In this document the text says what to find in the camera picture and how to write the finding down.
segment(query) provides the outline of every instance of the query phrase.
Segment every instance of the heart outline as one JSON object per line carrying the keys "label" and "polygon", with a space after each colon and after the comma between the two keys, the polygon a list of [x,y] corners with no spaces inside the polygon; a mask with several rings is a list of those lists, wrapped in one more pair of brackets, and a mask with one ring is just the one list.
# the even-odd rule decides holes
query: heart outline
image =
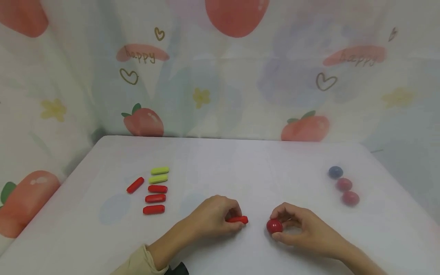
{"label": "heart outline", "polygon": [[[329,87],[327,87],[327,88],[325,88],[325,89],[322,89],[322,88],[320,87],[320,85],[319,85],[319,76],[322,76],[322,77],[323,77],[323,84],[326,83],[327,81],[329,81],[330,79],[334,79],[334,82],[333,82],[333,84],[330,85]],[[325,91],[328,91],[330,88],[332,88],[332,87],[336,84],[337,81],[338,81],[338,78],[337,78],[337,77],[329,77],[329,78],[326,78],[326,76],[325,76],[324,73],[319,73],[319,74],[316,76],[316,81],[315,81],[315,82],[316,82],[316,86],[318,87],[318,89],[319,89],[320,91],[325,92]]]}
{"label": "heart outline", "polygon": [[154,35],[156,36],[158,41],[162,41],[165,38],[165,32],[163,30],[159,30],[158,27],[154,28]]}
{"label": "heart outline", "polygon": [[399,30],[394,27],[391,31],[391,34],[389,35],[388,42],[391,42],[397,36],[398,32]]}
{"label": "heart outline", "polygon": [[[128,77],[130,77],[133,73],[135,73],[135,75],[136,75],[136,81],[135,81],[135,83],[132,83],[132,82],[128,81],[128,80],[122,75],[122,71],[124,71],[125,74],[126,74]],[[125,82],[127,82],[127,83],[129,83],[129,84],[131,84],[131,85],[136,85],[137,81],[139,80],[139,75],[138,75],[135,71],[131,71],[130,73],[128,73],[126,69],[124,69],[124,68],[120,68],[120,69],[119,69],[119,74],[121,75],[122,79],[123,79]]]}

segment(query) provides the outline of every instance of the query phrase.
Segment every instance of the white table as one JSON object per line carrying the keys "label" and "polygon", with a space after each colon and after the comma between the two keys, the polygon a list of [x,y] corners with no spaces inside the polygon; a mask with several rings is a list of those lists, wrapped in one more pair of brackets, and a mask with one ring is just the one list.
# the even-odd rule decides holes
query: white table
{"label": "white table", "polygon": [[[353,181],[356,207],[341,203],[333,165]],[[170,167],[166,210],[144,216],[147,184],[125,189],[158,166]],[[122,136],[97,143],[0,258],[0,273],[107,275],[214,194],[237,199],[249,224],[183,251],[175,263],[192,275],[349,274],[270,239],[266,222],[284,201],[312,209],[390,274],[440,274],[438,225],[359,144]]]}

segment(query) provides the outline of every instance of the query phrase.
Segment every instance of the beige sleeve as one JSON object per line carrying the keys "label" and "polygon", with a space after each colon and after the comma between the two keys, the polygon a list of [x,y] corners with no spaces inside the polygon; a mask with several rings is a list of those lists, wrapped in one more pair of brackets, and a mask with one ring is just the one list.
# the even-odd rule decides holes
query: beige sleeve
{"label": "beige sleeve", "polygon": [[168,268],[169,266],[158,271],[154,266],[153,257],[147,251],[147,246],[142,245],[111,275],[164,275]]}

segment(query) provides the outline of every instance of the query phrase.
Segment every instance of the wrist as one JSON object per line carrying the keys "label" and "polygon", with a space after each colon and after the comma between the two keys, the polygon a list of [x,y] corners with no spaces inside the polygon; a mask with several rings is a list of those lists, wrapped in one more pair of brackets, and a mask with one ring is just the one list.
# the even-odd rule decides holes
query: wrist
{"label": "wrist", "polygon": [[199,236],[197,229],[194,227],[193,223],[189,217],[184,218],[180,222],[176,223],[175,227],[178,227],[181,232],[181,236],[186,245],[195,242]]}
{"label": "wrist", "polygon": [[353,257],[358,257],[360,253],[362,253],[362,251],[359,248],[349,241],[346,241],[337,249],[333,258],[345,263],[353,260]]}
{"label": "wrist", "polygon": [[354,263],[364,257],[364,253],[355,245],[348,243],[344,251],[338,255],[337,260],[340,260],[344,264]]}

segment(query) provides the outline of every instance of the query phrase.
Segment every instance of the red clay ball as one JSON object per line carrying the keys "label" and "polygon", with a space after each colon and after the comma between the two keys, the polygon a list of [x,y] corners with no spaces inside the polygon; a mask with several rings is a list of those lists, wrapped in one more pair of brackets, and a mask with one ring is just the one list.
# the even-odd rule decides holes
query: red clay ball
{"label": "red clay ball", "polygon": [[345,191],[342,194],[342,201],[348,206],[355,206],[359,203],[359,195],[353,191]]}
{"label": "red clay ball", "polygon": [[337,180],[336,188],[341,191],[348,191],[353,187],[353,183],[351,180],[346,178],[340,178]]}
{"label": "red clay ball", "polygon": [[269,233],[272,235],[275,232],[282,232],[282,224],[277,219],[271,219],[266,224],[266,228],[268,229]]}

